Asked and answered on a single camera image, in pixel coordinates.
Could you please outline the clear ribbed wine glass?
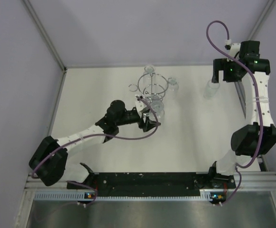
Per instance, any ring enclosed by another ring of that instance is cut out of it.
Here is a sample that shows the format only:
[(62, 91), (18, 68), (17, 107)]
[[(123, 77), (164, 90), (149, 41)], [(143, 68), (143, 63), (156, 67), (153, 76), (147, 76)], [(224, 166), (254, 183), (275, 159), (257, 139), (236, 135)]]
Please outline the clear ribbed wine glass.
[(169, 77), (168, 80), (168, 88), (166, 91), (166, 97), (168, 99), (174, 99), (177, 97), (178, 90), (179, 90), (179, 83), (175, 77)]

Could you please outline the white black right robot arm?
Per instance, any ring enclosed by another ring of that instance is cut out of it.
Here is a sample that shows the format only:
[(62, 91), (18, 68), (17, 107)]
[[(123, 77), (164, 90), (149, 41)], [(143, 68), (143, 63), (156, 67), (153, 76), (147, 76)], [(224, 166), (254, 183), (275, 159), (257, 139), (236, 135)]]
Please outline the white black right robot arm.
[(244, 126), (232, 134), (231, 149), (213, 164), (216, 171), (207, 177), (213, 188), (220, 187), (226, 177), (233, 175), (236, 164), (247, 165), (255, 154), (264, 155), (276, 144), (276, 126), (268, 97), (270, 62), (260, 58), (259, 46), (258, 41), (232, 43), (227, 39), (225, 48), (232, 58), (213, 61), (212, 84), (218, 83), (220, 71), (223, 81), (242, 84), (246, 120)]

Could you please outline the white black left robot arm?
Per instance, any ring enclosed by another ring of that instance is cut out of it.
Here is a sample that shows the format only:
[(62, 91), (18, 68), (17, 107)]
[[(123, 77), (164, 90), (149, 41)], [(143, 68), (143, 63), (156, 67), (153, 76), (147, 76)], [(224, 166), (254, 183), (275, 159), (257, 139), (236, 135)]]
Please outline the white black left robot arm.
[(71, 156), (113, 138), (128, 140), (118, 133), (120, 126), (129, 124), (137, 124), (139, 129), (148, 133), (145, 138), (152, 136), (161, 125), (154, 108), (142, 97), (137, 97), (131, 110), (126, 109), (123, 101), (114, 100), (104, 117), (89, 128), (63, 138), (45, 137), (29, 161), (31, 178), (40, 179), (46, 186), (66, 181), (77, 182), (83, 188), (91, 187), (94, 182), (92, 170), (83, 162), (71, 163)]

